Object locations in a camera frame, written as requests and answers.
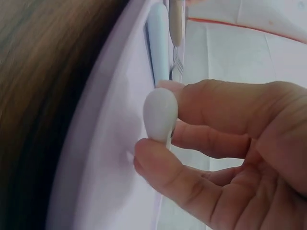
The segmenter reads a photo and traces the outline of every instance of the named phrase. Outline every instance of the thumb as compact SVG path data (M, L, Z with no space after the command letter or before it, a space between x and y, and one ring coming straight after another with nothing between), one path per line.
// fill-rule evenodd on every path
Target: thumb
M210 224L222 188L183 165L161 143L140 140L135 146L136 171L158 192Z

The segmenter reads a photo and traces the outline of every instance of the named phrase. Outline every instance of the white plastic pendant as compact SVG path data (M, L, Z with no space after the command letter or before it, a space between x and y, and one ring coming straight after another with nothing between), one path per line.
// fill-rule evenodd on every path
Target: white plastic pendant
M167 89L154 89L147 96L143 117L148 138L171 147L171 136L178 118L178 103L174 94Z

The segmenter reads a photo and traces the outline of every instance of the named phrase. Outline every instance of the fingernail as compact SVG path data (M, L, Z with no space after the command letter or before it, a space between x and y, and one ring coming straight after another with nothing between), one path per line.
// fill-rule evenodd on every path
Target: fingernail
M179 82L172 81L172 80L161 80L161 81L158 82L157 86L159 88L168 89L168 90L170 90L172 92L176 92L176 91L182 90L185 87L184 84L181 84Z

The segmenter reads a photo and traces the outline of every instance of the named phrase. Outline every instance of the red stripe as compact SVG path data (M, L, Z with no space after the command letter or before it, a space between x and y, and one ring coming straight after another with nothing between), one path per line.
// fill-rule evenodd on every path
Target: red stripe
M248 26L244 26L244 25L236 25L236 24L233 24L233 23L225 23L225 22L220 22L220 21L215 21L215 20L208 20L208 19L201 19L201 18L189 18L189 21L198 22L198 23L222 24L222 25L229 25L229 26L247 28L247 29L252 29L252 30L258 30L258 31L261 31L261 32L266 32L266 33L269 33L269 34L272 34L272 35L277 35L277 36L280 36L280 37L288 38L288 39L291 39L291 40L294 40L294 41L297 41L297 42L301 42L301 43L306 44L306 43L303 42L303 41L300 41L300 40L295 39L295 38L292 38L292 37L288 37L288 36L286 36L286 35L277 34L277 33L274 33L274 32L262 30L262 29L259 29L259 28L248 27Z

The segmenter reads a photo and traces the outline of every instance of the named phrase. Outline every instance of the hand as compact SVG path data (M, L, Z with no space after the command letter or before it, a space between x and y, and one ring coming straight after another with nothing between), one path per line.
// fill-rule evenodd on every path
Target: hand
M242 166L207 172L143 139L135 169L160 193L215 230L307 229L307 90L204 80L162 82L179 104L173 144Z

